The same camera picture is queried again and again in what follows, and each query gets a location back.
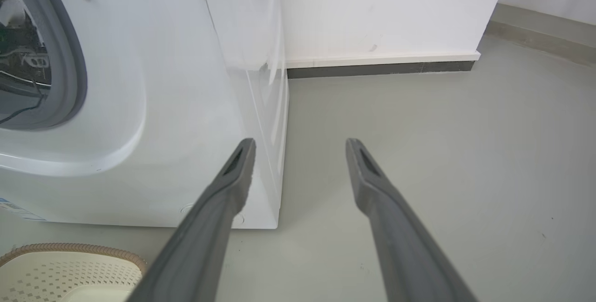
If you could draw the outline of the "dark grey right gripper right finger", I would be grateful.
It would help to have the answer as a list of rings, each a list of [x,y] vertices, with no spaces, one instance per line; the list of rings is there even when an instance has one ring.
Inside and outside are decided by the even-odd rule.
[[[368,217],[390,302],[475,302],[476,297],[362,141],[345,141],[356,206]]]

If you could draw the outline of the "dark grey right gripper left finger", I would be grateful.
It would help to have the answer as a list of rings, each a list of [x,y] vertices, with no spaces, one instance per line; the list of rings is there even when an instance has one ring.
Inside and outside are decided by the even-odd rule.
[[[256,142],[245,138],[187,213],[130,302],[213,302],[233,219],[244,208]]]

